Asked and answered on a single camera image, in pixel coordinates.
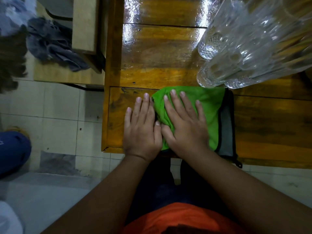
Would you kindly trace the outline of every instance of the blue fabric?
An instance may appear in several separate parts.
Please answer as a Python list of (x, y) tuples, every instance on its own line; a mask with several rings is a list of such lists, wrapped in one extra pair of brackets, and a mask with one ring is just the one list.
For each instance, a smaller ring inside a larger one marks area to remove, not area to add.
[(22, 166), (32, 147), (28, 138), (17, 131), (0, 133), (0, 175)]
[(180, 174), (181, 185), (175, 185), (170, 158), (157, 157), (152, 161), (138, 185), (125, 225), (176, 202), (213, 210), (236, 221), (217, 193), (185, 161)]

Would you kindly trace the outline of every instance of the green cloth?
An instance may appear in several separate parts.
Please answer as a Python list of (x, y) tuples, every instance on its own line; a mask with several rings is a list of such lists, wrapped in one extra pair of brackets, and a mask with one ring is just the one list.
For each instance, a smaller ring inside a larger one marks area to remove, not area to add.
[[(216, 150), (219, 142), (219, 120), (218, 120), (218, 111), (221, 107), (225, 89), (221, 87), (216, 87), (212, 89), (202, 88), (202, 87), (192, 87), (192, 86), (176, 86), (176, 87), (166, 87), (155, 94), (153, 94), (152, 98), (154, 100), (154, 108), (155, 112), (157, 113), (158, 120), (168, 125), (171, 131), (174, 133), (174, 126), (170, 121), (168, 114), (165, 110), (164, 100), (163, 97), (166, 94), (172, 104), (170, 98), (170, 91), (175, 89), (177, 95), (180, 94), (181, 91), (184, 91), (192, 102), (193, 108), (196, 107), (195, 102), (196, 100), (200, 100), (202, 107), (204, 109), (206, 119), (207, 119), (207, 126), (209, 131), (209, 146), (211, 149)], [(163, 148), (162, 150), (169, 149), (165, 139), (163, 140)]]

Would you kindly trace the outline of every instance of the gray cloth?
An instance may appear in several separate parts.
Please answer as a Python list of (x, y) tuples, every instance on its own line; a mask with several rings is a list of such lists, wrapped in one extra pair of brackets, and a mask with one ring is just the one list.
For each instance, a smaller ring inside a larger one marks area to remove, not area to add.
[(87, 63), (71, 48), (72, 30), (45, 18), (28, 21), (27, 48), (34, 57), (45, 61), (65, 62), (73, 72), (86, 70)]

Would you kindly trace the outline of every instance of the brown fur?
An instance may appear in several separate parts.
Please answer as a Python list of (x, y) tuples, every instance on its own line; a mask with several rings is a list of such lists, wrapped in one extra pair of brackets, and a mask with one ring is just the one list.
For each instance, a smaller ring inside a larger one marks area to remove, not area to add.
[(13, 77), (26, 76), (26, 32), (12, 36), (0, 36), (0, 94), (16, 90), (18, 82)]

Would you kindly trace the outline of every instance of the person's right hand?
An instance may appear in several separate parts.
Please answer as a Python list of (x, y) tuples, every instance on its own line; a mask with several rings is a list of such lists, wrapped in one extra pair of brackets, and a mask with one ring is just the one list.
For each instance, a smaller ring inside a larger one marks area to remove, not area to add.
[(167, 114), (174, 125), (174, 134), (169, 126), (162, 125), (162, 135), (169, 147), (182, 159), (194, 153), (209, 149), (208, 130), (204, 110), (199, 100), (196, 101), (198, 117), (185, 92), (180, 93), (181, 103), (175, 90), (170, 92), (172, 107), (168, 97), (164, 96)]

